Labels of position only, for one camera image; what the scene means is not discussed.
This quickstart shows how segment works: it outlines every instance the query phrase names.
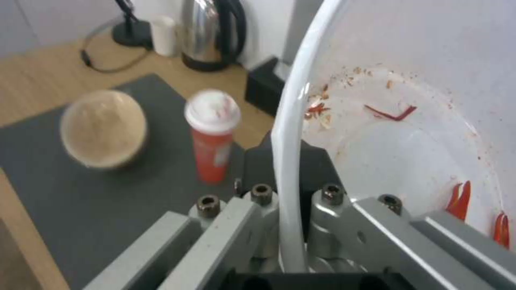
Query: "gray mat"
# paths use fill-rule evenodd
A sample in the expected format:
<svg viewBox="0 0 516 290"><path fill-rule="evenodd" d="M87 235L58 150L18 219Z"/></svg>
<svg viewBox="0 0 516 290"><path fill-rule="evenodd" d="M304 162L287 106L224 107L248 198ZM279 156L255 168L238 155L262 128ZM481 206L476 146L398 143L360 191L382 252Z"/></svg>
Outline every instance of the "gray mat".
<svg viewBox="0 0 516 290"><path fill-rule="evenodd" d="M0 167L72 289L84 287L165 211L186 214L207 193L227 200L241 170L244 151L234 144L226 180L198 180L185 101L157 75L118 89L138 101L149 124L147 146L123 169L94 171L71 160L59 138L62 108L0 130Z"/></svg>

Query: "electric kettle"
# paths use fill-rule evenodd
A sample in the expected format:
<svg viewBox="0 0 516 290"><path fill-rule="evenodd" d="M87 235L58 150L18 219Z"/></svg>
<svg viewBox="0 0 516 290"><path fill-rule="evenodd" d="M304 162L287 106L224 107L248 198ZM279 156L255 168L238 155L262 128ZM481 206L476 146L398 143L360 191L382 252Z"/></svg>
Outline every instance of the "electric kettle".
<svg viewBox="0 0 516 290"><path fill-rule="evenodd" d="M244 49L246 16L238 0L185 0L182 22L182 58L189 68L221 70Z"/></svg>

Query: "wooden table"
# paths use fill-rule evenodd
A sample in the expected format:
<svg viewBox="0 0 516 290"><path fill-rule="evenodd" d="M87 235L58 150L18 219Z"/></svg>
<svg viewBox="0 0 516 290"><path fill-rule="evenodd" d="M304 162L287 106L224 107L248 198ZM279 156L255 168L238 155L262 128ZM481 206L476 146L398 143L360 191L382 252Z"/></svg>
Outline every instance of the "wooden table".
<svg viewBox="0 0 516 290"><path fill-rule="evenodd" d="M242 110L242 122L235 131L235 141L245 149L258 144L272 128L272 117L244 101L247 72L242 67L231 66L221 72L202 73L185 67L179 58L166 58L152 53L126 71L101 74L83 65L78 53L81 44L78 41L0 59L0 127L66 104L84 93L156 73L185 98L204 88L220 89L233 96ZM102 68L123 65L142 52L143 49L120 47L107 35L99 36L88 48L95 65ZM41 236L12 189L8 176L1 169L0 217L41 287L68 289Z"/></svg>

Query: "hex socket screw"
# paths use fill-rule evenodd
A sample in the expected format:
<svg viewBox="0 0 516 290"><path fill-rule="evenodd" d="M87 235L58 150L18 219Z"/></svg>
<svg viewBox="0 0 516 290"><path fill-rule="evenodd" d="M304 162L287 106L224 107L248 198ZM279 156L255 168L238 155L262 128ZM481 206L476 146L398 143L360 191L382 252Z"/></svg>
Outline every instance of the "hex socket screw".
<svg viewBox="0 0 516 290"><path fill-rule="evenodd" d="M197 213L203 218L214 218L220 213L220 200L215 195L201 196L196 206Z"/></svg>
<svg viewBox="0 0 516 290"><path fill-rule="evenodd" d="M321 199L328 205L340 205L344 201L344 194L340 186L328 183L322 187Z"/></svg>
<svg viewBox="0 0 516 290"><path fill-rule="evenodd" d="M251 200L261 206L269 205L272 201L272 188L264 183L259 183L251 189Z"/></svg>
<svg viewBox="0 0 516 290"><path fill-rule="evenodd" d="M385 204L392 212L401 215L401 209L403 208L403 203L401 199L394 195L380 195L378 197L378 201Z"/></svg>

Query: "red chili pepper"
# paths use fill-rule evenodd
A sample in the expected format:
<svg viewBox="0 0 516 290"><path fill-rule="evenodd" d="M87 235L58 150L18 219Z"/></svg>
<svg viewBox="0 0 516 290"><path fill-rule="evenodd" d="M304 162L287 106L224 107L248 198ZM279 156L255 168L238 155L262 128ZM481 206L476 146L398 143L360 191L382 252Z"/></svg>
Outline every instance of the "red chili pepper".
<svg viewBox="0 0 516 290"><path fill-rule="evenodd" d="M315 114L315 113L317 113L317 115L320 116L322 112L328 111L328 110L330 110L330 108L324 108L324 103L320 103L320 104L318 104L315 107L308 108L308 113L307 114L310 114L310 113Z"/></svg>
<svg viewBox="0 0 516 290"><path fill-rule="evenodd" d="M396 122L402 121L404 118L406 118L408 115L410 115L410 113L414 112L417 109L417 107L415 107L415 106L410 106L401 115L396 117L396 116L392 116L392 115L389 115L387 113L378 111L377 109L371 108L368 105L364 105L364 107L366 107L369 110L371 110L371 111L373 111L373 112L375 112L375 113L377 113L379 115L382 115L382 116L384 116L384 117L386 117L388 119L396 121Z"/></svg>
<svg viewBox="0 0 516 290"><path fill-rule="evenodd" d="M464 221L466 220L467 206L470 203L471 182L466 181L462 194L459 197L459 189L461 185L462 183L459 183L453 188L453 193L446 210L456 218Z"/></svg>
<svg viewBox="0 0 516 290"><path fill-rule="evenodd" d="M496 218L493 240L506 249L510 248L509 218L504 212L501 212Z"/></svg>
<svg viewBox="0 0 516 290"><path fill-rule="evenodd" d="M308 111L311 113L315 113L315 112L318 112L319 110L321 110L322 108L324 108L324 103L320 103L315 107L310 107L310 108L308 108Z"/></svg>

